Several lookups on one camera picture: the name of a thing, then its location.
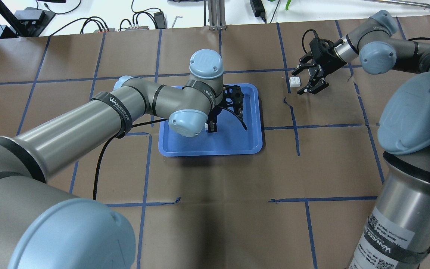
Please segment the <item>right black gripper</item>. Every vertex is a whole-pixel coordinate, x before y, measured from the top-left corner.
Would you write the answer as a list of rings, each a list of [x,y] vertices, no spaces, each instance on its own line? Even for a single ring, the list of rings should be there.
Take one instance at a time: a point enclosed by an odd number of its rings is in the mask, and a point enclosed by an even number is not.
[[[305,87],[297,91],[297,94],[317,94],[329,87],[329,83],[324,79],[347,64],[335,50],[335,47],[342,43],[341,39],[335,43],[316,37],[312,39],[309,43],[311,51],[300,58],[299,65],[292,71],[292,75],[298,75],[303,70],[309,70],[309,80]]]

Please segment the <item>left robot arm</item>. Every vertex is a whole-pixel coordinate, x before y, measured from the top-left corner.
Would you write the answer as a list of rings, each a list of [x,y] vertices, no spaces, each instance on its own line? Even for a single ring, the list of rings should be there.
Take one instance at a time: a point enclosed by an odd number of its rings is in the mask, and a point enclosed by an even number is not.
[[[125,75],[112,92],[16,137],[0,136],[0,269],[129,269],[136,239],[130,222],[94,199],[47,184],[144,114],[198,136],[224,97],[219,53],[196,51],[178,89]]]

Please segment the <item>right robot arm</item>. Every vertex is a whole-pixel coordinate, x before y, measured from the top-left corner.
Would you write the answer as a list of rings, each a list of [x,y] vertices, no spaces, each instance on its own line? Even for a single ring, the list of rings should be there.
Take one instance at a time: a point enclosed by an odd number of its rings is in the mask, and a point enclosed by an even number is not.
[[[359,58],[365,72],[414,73],[387,102],[378,142],[389,174],[348,263],[349,269],[418,269],[430,253],[430,44],[392,38],[399,30],[387,10],[338,41],[314,34],[292,75],[309,71],[298,94],[317,94],[325,78]]]

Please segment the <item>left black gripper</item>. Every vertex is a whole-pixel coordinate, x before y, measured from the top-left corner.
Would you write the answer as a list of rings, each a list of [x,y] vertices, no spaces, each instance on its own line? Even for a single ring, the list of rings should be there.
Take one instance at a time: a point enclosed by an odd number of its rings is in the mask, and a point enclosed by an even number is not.
[[[237,117],[244,130],[247,131],[248,128],[243,119],[243,99],[244,94],[240,86],[224,85],[222,89],[222,100],[210,111],[210,114],[208,115],[208,133],[217,132],[217,116],[223,109]]]

